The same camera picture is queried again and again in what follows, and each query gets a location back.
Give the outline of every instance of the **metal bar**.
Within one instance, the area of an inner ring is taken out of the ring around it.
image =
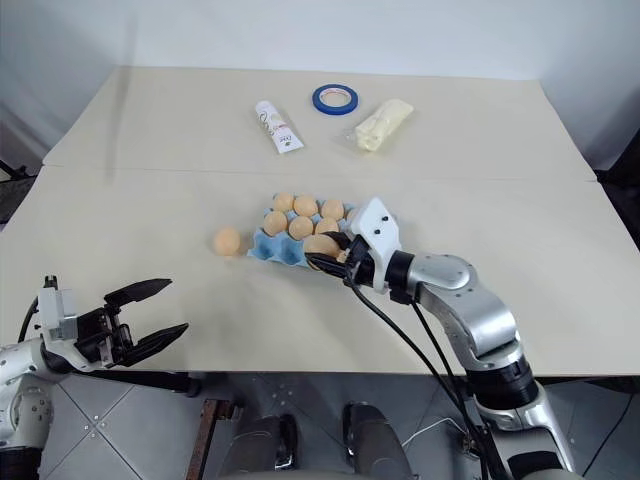
[[[189,462],[186,480],[202,480],[216,422],[230,419],[233,415],[233,409],[233,404],[229,401],[213,399],[204,401],[202,412],[200,413],[200,427],[193,446],[193,454]]]
[[[4,163],[2,159],[0,159],[0,170],[9,175],[9,178],[11,178],[11,180],[15,180],[19,177],[18,171],[15,168],[11,167],[9,164]]]
[[[133,383],[146,387],[163,388],[188,395],[197,393],[200,387],[199,380],[189,378],[187,373],[151,372],[144,370],[96,370],[91,373],[83,373],[82,375],[116,382]]]

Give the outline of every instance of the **white tube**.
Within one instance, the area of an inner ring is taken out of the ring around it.
[[[276,144],[278,153],[286,153],[304,147],[271,102],[267,100],[258,102],[256,104],[256,113],[258,114],[258,120],[264,126],[273,143]]]

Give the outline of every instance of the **egg carton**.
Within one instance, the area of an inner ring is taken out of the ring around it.
[[[322,209],[324,200],[316,200],[318,204],[318,211]],[[344,206],[345,217],[347,214],[355,208],[355,205],[350,203],[342,203]],[[265,208],[264,216],[266,217],[272,208]],[[290,224],[291,221],[299,215],[294,210],[288,210],[284,212],[287,216],[287,221]],[[322,216],[316,213],[311,218],[314,228],[315,225],[322,220]],[[347,221],[343,218],[338,221],[338,229],[342,232],[347,226]],[[283,263],[289,266],[309,267],[307,260],[304,256],[304,239],[295,240],[289,235],[288,231],[280,232],[273,237],[264,233],[261,227],[258,227],[253,233],[253,248],[247,252],[247,256],[255,257],[258,260],[264,260],[269,262]]]

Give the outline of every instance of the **white wall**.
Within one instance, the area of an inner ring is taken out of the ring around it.
[[[540,78],[585,157],[640,128],[638,0],[0,0],[8,109],[45,143],[113,64]]]

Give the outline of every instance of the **brown egg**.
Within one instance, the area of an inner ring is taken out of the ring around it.
[[[273,209],[279,212],[293,210],[293,195],[287,192],[280,192],[273,197]]]
[[[296,217],[289,224],[289,235],[295,240],[302,240],[313,233],[313,222],[309,217]]]
[[[218,255],[230,257],[240,252],[240,232],[233,227],[226,227],[216,233],[213,249]]]
[[[310,235],[304,239],[304,253],[324,253],[333,258],[340,254],[340,246],[328,235]]]
[[[316,224],[316,233],[324,233],[324,232],[339,232],[338,222],[336,222],[333,218],[327,217],[323,218]]]
[[[336,200],[335,198],[329,199],[322,204],[320,213],[324,218],[340,220],[344,217],[344,205],[342,205],[340,200]]]
[[[275,210],[267,213],[264,217],[264,222],[262,222],[262,229],[270,237],[284,232],[287,229],[287,216]]]
[[[310,217],[318,213],[318,204],[311,195],[300,195],[293,201],[293,209],[298,215]]]

